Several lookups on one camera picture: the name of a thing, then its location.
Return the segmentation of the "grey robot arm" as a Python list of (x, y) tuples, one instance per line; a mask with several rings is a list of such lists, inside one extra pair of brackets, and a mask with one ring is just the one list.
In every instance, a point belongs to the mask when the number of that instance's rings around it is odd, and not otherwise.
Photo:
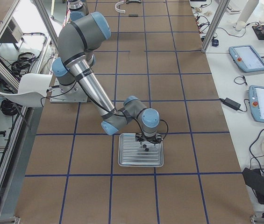
[(76, 21), (89, 14), (86, 0), (68, 0), (67, 6), (70, 11), (71, 21)]
[(62, 28), (57, 40), (63, 67), (95, 104), (102, 117), (101, 126), (108, 135), (117, 133), (134, 120), (140, 128), (136, 141), (160, 144), (163, 137), (157, 133), (160, 123), (158, 111), (148, 108), (135, 96), (128, 97), (123, 107), (117, 110), (88, 64), (86, 54), (97, 49), (110, 36), (109, 24), (100, 12), (68, 23)]

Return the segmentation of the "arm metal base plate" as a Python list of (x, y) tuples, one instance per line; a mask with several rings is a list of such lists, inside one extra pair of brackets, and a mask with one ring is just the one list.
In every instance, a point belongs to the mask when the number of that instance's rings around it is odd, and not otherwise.
[(84, 93), (79, 84), (75, 82), (71, 73), (65, 73), (63, 76), (57, 76), (55, 84), (59, 87), (54, 88), (51, 94), (51, 103), (86, 103), (87, 95)]

